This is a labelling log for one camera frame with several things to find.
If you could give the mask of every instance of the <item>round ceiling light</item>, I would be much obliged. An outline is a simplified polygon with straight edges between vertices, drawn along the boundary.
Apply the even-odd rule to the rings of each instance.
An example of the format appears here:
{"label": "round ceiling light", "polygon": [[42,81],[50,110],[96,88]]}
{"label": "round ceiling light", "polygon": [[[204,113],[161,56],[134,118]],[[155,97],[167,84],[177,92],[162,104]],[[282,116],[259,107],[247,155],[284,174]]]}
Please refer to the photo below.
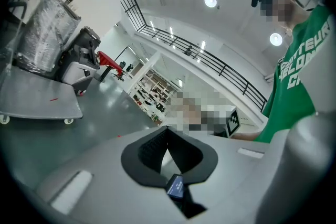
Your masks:
{"label": "round ceiling light", "polygon": [[271,41],[274,46],[280,46],[282,44],[282,36],[278,33],[273,33],[269,37],[269,41]]}
{"label": "round ceiling light", "polygon": [[205,5],[207,5],[210,8],[216,7],[217,0],[204,0]]}

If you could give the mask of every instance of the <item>person's hand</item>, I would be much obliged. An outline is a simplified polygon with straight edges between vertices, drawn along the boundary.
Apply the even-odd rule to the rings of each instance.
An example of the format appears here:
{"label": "person's hand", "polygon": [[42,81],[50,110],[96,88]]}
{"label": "person's hand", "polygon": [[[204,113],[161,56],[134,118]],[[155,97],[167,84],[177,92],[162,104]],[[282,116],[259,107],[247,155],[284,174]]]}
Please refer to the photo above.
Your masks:
{"label": "person's hand", "polygon": [[261,134],[261,131],[255,133],[235,133],[230,138],[237,140],[254,141],[259,136],[259,134]]}

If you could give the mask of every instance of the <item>white column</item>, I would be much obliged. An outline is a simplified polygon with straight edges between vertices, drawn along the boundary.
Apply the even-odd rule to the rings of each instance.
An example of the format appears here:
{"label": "white column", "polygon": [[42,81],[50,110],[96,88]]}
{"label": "white column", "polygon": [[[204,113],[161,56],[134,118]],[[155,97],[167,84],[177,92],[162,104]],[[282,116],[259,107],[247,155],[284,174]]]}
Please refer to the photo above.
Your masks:
{"label": "white column", "polygon": [[152,68],[153,65],[159,60],[161,54],[157,51],[147,63],[136,73],[133,79],[129,82],[129,85],[126,87],[127,93],[129,94],[133,87],[146,75],[146,73]]}
{"label": "white column", "polygon": [[155,88],[157,88],[157,87],[158,87],[158,84],[159,84],[159,83],[155,84],[154,87],[152,88],[152,90],[154,90]]}

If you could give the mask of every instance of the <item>plastic-wrapped machine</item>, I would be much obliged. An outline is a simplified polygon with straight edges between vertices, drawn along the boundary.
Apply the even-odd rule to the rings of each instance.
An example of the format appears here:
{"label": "plastic-wrapped machine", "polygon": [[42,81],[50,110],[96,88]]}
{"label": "plastic-wrapped machine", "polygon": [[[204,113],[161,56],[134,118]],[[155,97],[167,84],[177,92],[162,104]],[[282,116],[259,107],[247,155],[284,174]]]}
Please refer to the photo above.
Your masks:
{"label": "plastic-wrapped machine", "polygon": [[41,0],[22,33],[17,65],[48,76],[80,20],[62,0]]}

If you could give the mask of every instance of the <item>cart wheel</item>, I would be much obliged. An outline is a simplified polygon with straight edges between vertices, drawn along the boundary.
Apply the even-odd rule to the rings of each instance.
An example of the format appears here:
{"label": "cart wheel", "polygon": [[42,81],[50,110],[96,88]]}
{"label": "cart wheel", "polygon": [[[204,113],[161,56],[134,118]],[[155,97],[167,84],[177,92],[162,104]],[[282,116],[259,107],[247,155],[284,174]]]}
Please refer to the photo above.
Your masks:
{"label": "cart wheel", "polygon": [[6,115],[0,115],[0,123],[7,124],[10,121],[10,117]]}
{"label": "cart wheel", "polygon": [[69,125],[69,124],[71,124],[72,122],[74,122],[73,120],[74,120],[74,119],[65,119],[65,120],[64,120],[64,123],[67,124],[67,125]]}

